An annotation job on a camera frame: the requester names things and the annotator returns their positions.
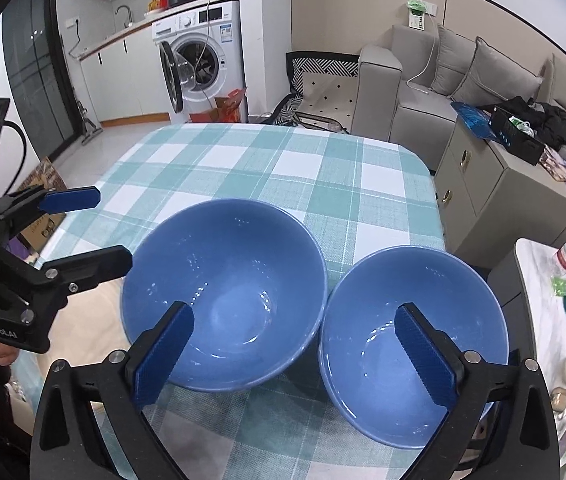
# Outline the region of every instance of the blue bowl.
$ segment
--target blue bowl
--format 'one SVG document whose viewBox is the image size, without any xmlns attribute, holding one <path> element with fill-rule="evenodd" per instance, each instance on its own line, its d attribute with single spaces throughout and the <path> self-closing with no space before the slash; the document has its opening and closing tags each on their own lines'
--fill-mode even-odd
<svg viewBox="0 0 566 480">
<path fill-rule="evenodd" d="M 388 446 L 418 449 L 446 409 L 432 402 L 394 332 L 396 309 L 410 301 L 463 351 L 507 364 L 509 348 L 494 294 L 451 254 L 393 247 L 350 269 L 330 295 L 320 329 L 323 382 L 359 431 Z"/>
<path fill-rule="evenodd" d="M 122 291 L 123 326 L 135 341 L 173 301 L 189 303 L 194 333 L 170 382 L 242 390 L 301 354 L 327 293 L 320 247 L 296 218 L 255 200 L 210 200 L 168 218 L 138 247 Z"/>
</svg>

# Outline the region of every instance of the white cabinet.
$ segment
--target white cabinet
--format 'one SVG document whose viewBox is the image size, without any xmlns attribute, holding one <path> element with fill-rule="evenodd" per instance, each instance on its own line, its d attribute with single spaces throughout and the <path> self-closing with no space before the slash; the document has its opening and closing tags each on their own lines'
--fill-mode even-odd
<svg viewBox="0 0 566 480">
<path fill-rule="evenodd" d="M 167 113 L 170 110 L 170 100 L 159 48 L 152 41 L 152 28 L 142 28 L 127 36 L 125 44 L 129 60 L 127 65 L 143 115 Z"/>
<path fill-rule="evenodd" d="M 151 28 L 103 47 L 80 65 L 99 121 L 170 111 Z"/>
<path fill-rule="evenodd" d="M 92 54 L 80 62 L 85 84 L 87 85 L 94 113 L 99 121 L 105 120 L 105 111 L 108 108 L 108 90 L 105 88 L 103 65 L 98 54 Z"/>
<path fill-rule="evenodd" d="M 124 40 L 116 41 L 98 51 L 102 61 L 101 91 L 106 95 L 103 118 L 96 112 L 99 120 L 119 119 L 142 115 L 137 90 L 132 81 L 130 60 L 125 52 Z"/>
</svg>

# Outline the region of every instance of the black jacket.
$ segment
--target black jacket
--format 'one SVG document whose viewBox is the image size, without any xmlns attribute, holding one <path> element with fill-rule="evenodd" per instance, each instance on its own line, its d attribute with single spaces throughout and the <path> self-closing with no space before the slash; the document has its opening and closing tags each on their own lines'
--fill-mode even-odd
<svg viewBox="0 0 566 480">
<path fill-rule="evenodd" d="M 566 111 L 562 108 L 547 103 L 536 103 L 535 106 L 530 106 L 521 96 L 504 103 L 479 108 L 491 112 L 495 106 L 528 122 L 530 127 L 536 131 L 536 138 L 550 148 L 558 151 L 566 144 Z"/>
</svg>

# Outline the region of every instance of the power cord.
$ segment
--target power cord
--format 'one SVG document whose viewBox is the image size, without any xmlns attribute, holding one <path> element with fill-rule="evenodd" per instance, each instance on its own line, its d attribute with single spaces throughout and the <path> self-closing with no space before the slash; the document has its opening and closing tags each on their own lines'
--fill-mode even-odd
<svg viewBox="0 0 566 480">
<path fill-rule="evenodd" d="M 79 46 L 80 43 L 80 35 L 79 35 L 79 20 L 75 20 L 74 23 L 76 24 L 76 38 L 77 41 L 76 43 L 74 43 L 74 46 L 67 51 L 67 55 L 73 57 L 74 59 L 79 59 L 78 56 L 74 56 L 74 54 L 72 54 L 72 51 Z"/>
<path fill-rule="evenodd" d="M 20 129 L 20 126 L 18 126 L 18 124 L 13 123 L 12 121 L 3 121 L 3 126 L 7 126 L 8 128 L 11 128 L 12 130 L 16 131 L 16 133 L 18 133 L 18 136 L 20 137 L 20 141 L 23 143 L 23 155 L 20 158 L 20 164 L 18 165 L 18 170 L 16 171 L 14 178 L 10 182 L 10 185 L 7 186 L 5 193 L 3 193 L 3 196 L 5 196 L 7 195 L 7 193 L 10 192 L 10 189 L 12 189 L 12 186 L 16 182 L 16 179 L 18 178 L 20 172 L 23 169 L 23 165 L 25 164 L 25 157 L 28 154 L 28 142 L 27 139 L 25 138 L 25 133 L 23 133 L 23 130 Z"/>
<path fill-rule="evenodd" d="M 207 0 L 207 9 L 205 10 L 205 15 L 207 16 L 207 36 L 205 37 L 205 46 L 201 50 L 201 54 L 200 54 L 200 56 L 198 56 L 198 59 L 196 60 L 196 63 L 194 65 L 194 80 L 196 81 L 197 84 L 198 84 L 198 81 L 196 80 L 196 69 L 198 69 L 198 65 L 200 64 L 201 59 L 203 59 L 203 55 L 205 54 L 205 50 L 207 50 L 207 45 L 209 44 L 209 36 L 210 36 L 211 31 L 212 31 L 212 23 L 211 23 L 211 20 L 209 19 L 209 6 L 210 6 L 211 3 L 212 3 L 212 0 Z M 203 88 L 201 87 L 200 91 L 205 96 L 205 99 L 207 99 L 207 103 L 209 104 L 209 107 L 214 108 L 212 106 L 212 102 L 209 100 L 209 97 L 207 96 L 207 93 L 205 92 L 205 90 L 203 90 Z"/>
<path fill-rule="evenodd" d="M 436 23 L 434 23 L 434 18 L 432 18 L 432 15 L 427 13 L 426 14 L 429 16 L 429 19 L 432 20 L 432 25 L 434 26 L 434 30 L 436 30 Z M 418 76 L 423 75 L 425 73 L 425 70 L 428 69 L 429 64 L 432 61 L 432 56 L 434 55 L 434 48 L 436 47 L 436 38 L 434 38 L 434 41 L 432 42 L 432 51 L 429 53 L 429 59 L 428 59 L 428 63 L 425 65 L 425 68 L 422 70 L 422 72 L 416 74 L 414 77 L 408 79 L 407 81 L 407 86 L 409 86 L 412 90 L 416 90 L 418 92 L 421 92 L 423 94 L 429 94 L 429 92 L 427 92 L 426 90 L 421 90 L 420 88 L 416 88 L 413 87 L 412 85 L 410 85 L 410 82 L 414 79 L 416 79 Z"/>
</svg>

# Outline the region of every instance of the wall outlet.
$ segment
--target wall outlet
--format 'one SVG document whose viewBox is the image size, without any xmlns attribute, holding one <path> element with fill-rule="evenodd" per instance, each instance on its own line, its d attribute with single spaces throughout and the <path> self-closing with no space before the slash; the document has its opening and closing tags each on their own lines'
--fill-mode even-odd
<svg viewBox="0 0 566 480">
<path fill-rule="evenodd" d="M 426 12 L 430 15 L 430 16 L 435 16 L 436 12 L 438 11 L 438 5 L 437 4 L 431 4 L 429 2 L 423 2 L 423 4 L 426 7 Z"/>
<path fill-rule="evenodd" d="M 78 16 L 74 16 L 73 18 L 69 18 L 65 20 L 65 27 L 72 28 L 79 22 L 80 22 L 80 18 Z"/>
</svg>

